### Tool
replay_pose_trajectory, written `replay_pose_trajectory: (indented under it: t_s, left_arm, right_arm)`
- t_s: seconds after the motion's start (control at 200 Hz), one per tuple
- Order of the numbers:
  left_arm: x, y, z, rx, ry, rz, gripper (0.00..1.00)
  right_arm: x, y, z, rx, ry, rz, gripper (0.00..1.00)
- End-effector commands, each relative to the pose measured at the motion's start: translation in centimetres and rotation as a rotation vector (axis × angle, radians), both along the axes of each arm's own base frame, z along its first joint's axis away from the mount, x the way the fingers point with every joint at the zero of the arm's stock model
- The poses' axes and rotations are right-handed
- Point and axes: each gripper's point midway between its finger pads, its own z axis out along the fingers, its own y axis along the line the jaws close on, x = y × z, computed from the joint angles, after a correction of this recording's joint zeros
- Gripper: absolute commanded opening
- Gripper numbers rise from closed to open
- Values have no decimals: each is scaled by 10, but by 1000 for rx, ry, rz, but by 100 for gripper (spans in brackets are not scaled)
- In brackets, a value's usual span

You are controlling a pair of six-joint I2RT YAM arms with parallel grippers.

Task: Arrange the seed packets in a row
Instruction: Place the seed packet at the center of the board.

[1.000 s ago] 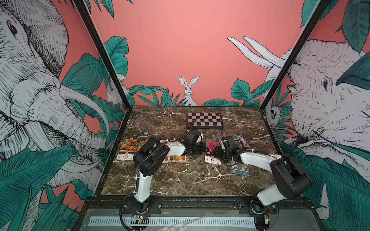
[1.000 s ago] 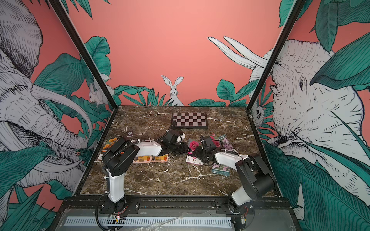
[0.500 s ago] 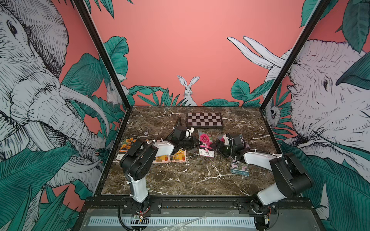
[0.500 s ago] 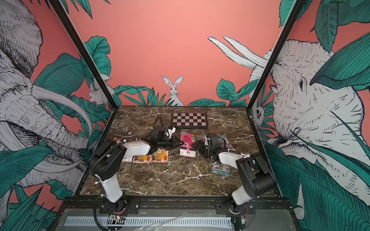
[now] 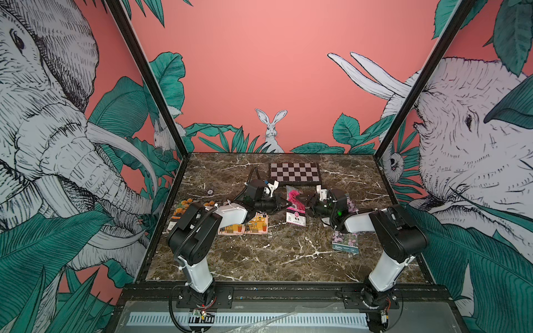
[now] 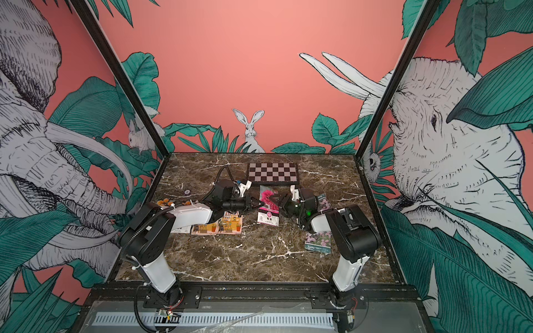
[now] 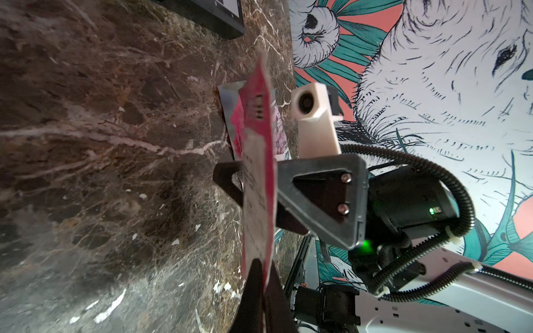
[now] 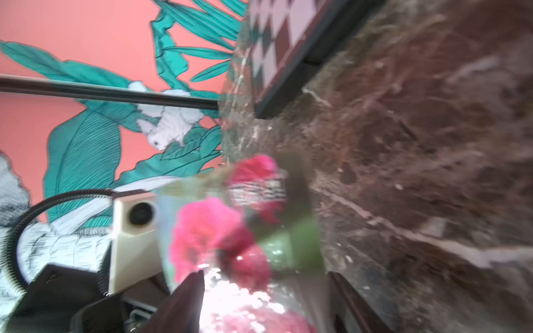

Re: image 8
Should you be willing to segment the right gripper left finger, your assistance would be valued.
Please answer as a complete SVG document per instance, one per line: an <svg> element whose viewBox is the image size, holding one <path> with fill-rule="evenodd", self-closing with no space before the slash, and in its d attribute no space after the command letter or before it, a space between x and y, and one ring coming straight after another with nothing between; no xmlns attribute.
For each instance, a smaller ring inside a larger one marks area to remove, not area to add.
<svg viewBox="0 0 533 333"><path fill-rule="evenodd" d="M204 273L190 273L180 286L157 309L137 332L199 332L199 321L205 294Z"/></svg>

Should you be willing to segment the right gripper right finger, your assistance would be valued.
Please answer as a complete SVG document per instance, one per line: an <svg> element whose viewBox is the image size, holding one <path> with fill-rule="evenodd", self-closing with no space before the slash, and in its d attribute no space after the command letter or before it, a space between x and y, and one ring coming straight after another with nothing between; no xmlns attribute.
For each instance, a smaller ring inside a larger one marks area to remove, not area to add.
<svg viewBox="0 0 533 333"><path fill-rule="evenodd" d="M328 272L328 288L334 332L392 333L341 273Z"/></svg>

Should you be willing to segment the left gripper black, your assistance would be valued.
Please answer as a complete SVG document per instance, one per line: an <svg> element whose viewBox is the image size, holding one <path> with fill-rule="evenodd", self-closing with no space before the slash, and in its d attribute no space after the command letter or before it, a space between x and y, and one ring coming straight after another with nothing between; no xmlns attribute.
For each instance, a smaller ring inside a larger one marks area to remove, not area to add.
<svg viewBox="0 0 533 333"><path fill-rule="evenodd" d="M109 270L47 265L3 332L135 332L169 296L162 273L109 295Z"/></svg>

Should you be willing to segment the pink flower seed packet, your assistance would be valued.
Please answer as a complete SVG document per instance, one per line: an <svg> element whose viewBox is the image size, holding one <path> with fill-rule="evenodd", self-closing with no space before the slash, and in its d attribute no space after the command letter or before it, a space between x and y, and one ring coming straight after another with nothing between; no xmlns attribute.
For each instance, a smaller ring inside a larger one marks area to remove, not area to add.
<svg viewBox="0 0 533 333"><path fill-rule="evenodd" d="M156 191L167 286L205 281L201 332L328 332L326 269L305 167L254 155Z"/></svg>

